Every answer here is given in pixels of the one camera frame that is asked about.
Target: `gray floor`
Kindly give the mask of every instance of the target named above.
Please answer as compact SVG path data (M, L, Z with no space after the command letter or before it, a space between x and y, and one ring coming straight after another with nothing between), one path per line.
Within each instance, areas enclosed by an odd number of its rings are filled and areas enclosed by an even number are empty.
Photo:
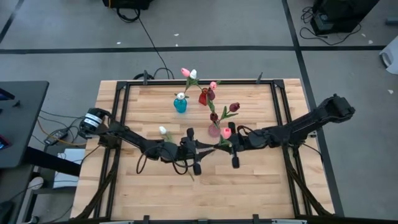
M304 26L301 10L311 2L288 0L297 33ZM0 27L16 4L17 0L0 1ZM398 27L386 27L384 18L396 16L397 9L397 1L380 1L364 19L363 29L341 45L388 44L398 35ZM158 47L293 46L281 0L157 0L142 13L142 21ZM328 41L344 36L333 34ZM304 46L325 45L318 40L298 40ZM107 47L151 45L139 23L123 23L99 0L25 0L0 43L0 49ZM303 52L303 57L317 103L337 93L357 109L351 121L325 127L345 215L398 220L398 121L394 116L398 77L385 71L378 53L317 51ZM261 72L264 78L301 78L294 51L161 55L176 77L181 77L181 67L187 67L197 69L199 78L256 78ZM0 55L1 81L47 80L50 87L43 109L72 116L81 116L94 105L101 80L132 79L144 69L153 73L159 67L161 61L153 52ZM52 130L60 126L46 122L44 127ZM34 134L39 139L45 137L38 129ZM42 147L35 139L30 144ZM41 197L34 214L43 222L49 221L63 214L72 200L72 194Z

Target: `blue vase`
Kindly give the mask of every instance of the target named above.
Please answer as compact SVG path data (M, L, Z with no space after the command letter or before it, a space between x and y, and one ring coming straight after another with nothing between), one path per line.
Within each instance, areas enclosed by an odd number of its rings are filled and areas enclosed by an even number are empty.
M174 107L179 113L184 113L187 110L187 100L186 99L175 99Z

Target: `table leg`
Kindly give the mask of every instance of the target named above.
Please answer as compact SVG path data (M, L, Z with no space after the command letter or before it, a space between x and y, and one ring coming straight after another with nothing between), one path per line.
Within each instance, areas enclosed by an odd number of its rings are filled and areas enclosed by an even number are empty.
M25 152L24 162L77 177L80 173L79 164L58 158L57 156L50 155L29 146Z

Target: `dark red tulip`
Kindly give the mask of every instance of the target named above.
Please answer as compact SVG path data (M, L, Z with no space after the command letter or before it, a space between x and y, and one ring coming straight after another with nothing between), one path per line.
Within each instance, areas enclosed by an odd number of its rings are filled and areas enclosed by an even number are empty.
M207 90L207 97L209 98L209 100L214 100L216 98L216 94L211 88Z
M217 121L218 120L218 115L216 113L211 113L210 114L210 119L211 119L211 121Z
M237 112L237 110L240 108L241 106L239 105L239 103L233 103L229 106L229 111L230 112Z

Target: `white tulip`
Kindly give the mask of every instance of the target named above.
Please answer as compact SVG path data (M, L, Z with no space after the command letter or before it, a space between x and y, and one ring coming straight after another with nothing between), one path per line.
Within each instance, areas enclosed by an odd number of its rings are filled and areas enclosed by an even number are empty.
M159 131L161 134L166 134L167 130L163 126L159 126Z
M196 79L197 78L197 71L195 69L192 69L191 74L189 74L189 77L191 79Z
M184 98L185 98L185 94L184 93L177 94L177 99L183 100Z

